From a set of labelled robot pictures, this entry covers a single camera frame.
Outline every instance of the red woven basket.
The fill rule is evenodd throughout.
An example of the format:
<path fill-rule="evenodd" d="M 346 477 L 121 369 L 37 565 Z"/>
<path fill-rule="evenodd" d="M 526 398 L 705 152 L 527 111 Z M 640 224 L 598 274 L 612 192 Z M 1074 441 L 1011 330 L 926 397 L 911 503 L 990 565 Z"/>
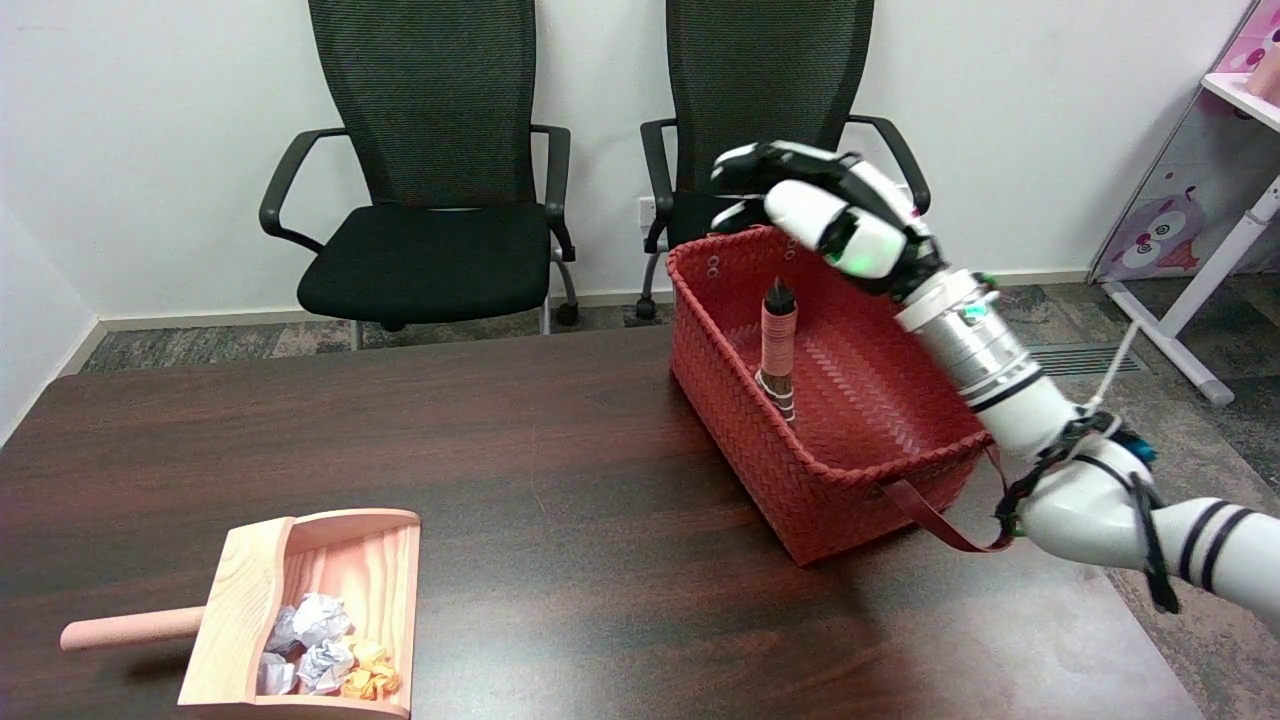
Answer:
<path fill-rule="evenodd" d="M 681 245 L 667 270 L 672 372 L 797 564 L 909 525 L 882 491 L 895 480 L 934 509 L 955 501 L 991 437 L 888 300 L 774 228 Z M 799 307 L 794 427 L 754 379 L 760 302 L 774 278 Z"/>

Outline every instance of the crumpled orange paper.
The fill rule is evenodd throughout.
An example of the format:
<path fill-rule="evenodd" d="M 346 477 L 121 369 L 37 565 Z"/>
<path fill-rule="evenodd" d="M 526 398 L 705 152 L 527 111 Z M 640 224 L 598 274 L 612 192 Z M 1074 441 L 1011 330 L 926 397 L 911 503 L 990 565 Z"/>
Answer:
<path fill-rule="evenodd" d="M 399 674 L 387 661 L 387 648 L 370 639 L 352 639 L 356 667 L 342 684 L 342 697 L 379 700 L 399 689 Z"/>

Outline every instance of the pink cup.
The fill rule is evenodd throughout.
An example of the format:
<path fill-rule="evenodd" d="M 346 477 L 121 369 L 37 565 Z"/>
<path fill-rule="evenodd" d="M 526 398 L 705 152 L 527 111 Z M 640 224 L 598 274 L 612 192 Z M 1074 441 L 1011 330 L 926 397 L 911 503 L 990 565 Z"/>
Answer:
<path fill-rule="evenodd" d="M 1267 44 L 1267 54 L 1244 83 L 1244 91 L 1280 105 L 1280 46 Z"/>

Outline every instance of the robotic arm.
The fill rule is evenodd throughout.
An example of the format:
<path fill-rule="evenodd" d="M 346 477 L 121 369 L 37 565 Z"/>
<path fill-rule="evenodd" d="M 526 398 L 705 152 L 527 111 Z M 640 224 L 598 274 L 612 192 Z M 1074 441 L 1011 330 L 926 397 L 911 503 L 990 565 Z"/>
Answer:
<path fill-rule="evenodd" d="M 1066 400 L 993 307 L 989 282 L 948 266 L 910 200 L 855 154 L 794 142 L 722 155 L 718 192 L 750 197 L 717 232 L 774 224 L 868 292 L 888 295 L 996 443 L 1032 460 L 996 516 L 1046 552 L 1147 573 L 1161 610 L 1176 612 L 1167 574 L 1280 626 L 1280 520 L 1225 500 L 1165 506 L 1155 452 L 1119 418 Z"/>

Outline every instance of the chair seat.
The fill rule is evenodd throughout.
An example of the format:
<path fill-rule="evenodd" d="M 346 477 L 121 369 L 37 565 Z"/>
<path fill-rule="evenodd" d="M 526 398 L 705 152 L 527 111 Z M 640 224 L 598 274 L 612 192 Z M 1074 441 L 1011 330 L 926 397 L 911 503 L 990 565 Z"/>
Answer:
<path fill-rule="evenodd" d="M 717 197 L 699 192 L 677 192 L 671 223 L 667 225 L 667 246 L 676 247 L 698 240 L 712 231 L 712 220 L 737 204 L 735 197 Z"/>
<path fill-rule="evenodd" d="M 307 311 L 379 323 L 452 323 L 538 307 L 550 279 L 547 210 L 358 208 L 298 283 Z"/>

